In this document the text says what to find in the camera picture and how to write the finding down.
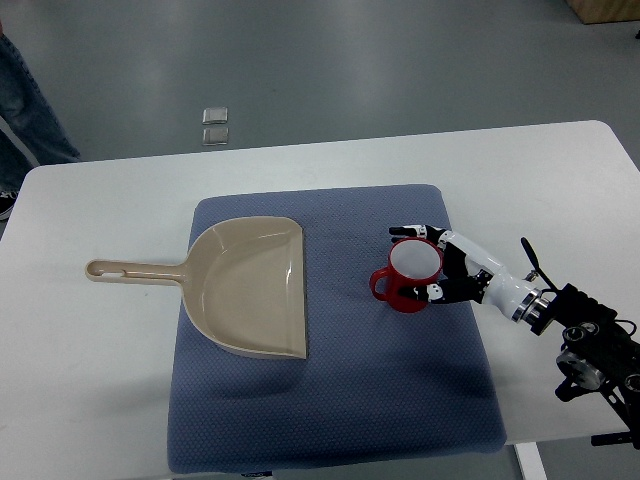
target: jeans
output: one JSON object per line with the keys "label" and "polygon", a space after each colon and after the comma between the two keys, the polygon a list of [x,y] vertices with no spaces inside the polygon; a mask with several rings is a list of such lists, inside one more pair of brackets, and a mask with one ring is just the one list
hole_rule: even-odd
{"label": "jeans", "polygon": [[[0,116],[40,165],[80,160],[18,49],[0,37]],[[17,191],[33,165],[0,130],[0,190]]]}

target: shoe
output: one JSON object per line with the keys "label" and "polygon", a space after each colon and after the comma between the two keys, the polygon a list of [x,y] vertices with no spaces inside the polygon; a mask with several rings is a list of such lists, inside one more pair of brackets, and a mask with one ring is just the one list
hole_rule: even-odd
{"label": "shoe", "polygon": [[0,221],[9,218],[17,198],[18,192],[0,192]]}

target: white robotic arm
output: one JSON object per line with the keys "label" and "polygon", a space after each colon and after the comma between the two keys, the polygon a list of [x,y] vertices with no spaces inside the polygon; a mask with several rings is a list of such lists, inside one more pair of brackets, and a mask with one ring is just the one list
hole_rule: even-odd
{"label": "white robotic arm", "polygon": [[419,300],[431,303],[475,300],[494,305],[516,322],[528,318],[536,305],[546,303],[533,283],[511,275],[500,260],[459,233],[428,225],[392,227],[389,232],[427,239],[444,252],[447,280],[412,289]]}
{"label": "white robotic arm", "polygon": [[[429,240],[443,251],[443,273],[426,287],[405,287],[399,294],[429,303],[474,300],[494,305],[513,321],[524,320],[531,331],[541,335],[556,321],[565,327],[564,345],[556,364],[567,377],[556,389],[556,396],[568,402],[588,393],[599,392],[629,427],[629,432],[592,437],[592,445],[633,443],[640,450],[640,345],[631,338],[636,325],[617,320],[617,312],[598,303],[571,284],[556,288],[538,265],[531,245],[522,239],[534,269],[524,280],[511,275],[504,264],[480,246],[443,228],[429,225],[391,227],[389,233]],[[549,285],[539,290],[531,280],[538,275]],[[548,301],[545,292],[555,293]],[[620,323],[631,324],[627,332]]]}

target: concrete floor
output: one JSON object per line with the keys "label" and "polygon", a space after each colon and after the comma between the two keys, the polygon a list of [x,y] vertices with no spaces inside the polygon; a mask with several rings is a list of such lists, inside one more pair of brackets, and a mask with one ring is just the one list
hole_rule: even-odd
{"label": "concrete floor", "polygon": [[[202,110],[223,105],[214,149],[597,119],[640,165],[640,22],[585,26],[563,0],[40,0],[0,18],[85,161],[210,150]],[[638,478],[629,446],[540,451],[550,480]],[[511,448],[292,474],[521,478]]]}

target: beige dustpan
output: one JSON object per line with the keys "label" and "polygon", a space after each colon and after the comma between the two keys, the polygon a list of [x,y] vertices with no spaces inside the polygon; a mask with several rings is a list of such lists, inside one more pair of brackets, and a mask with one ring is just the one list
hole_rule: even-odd
{"label": "beige dustpan", "polygon": [[246,217],[205,230],[180,265],[93,260],[94,282],[182,287],[191,322],[223,349],[254,358],[307,358],[302,228]]}

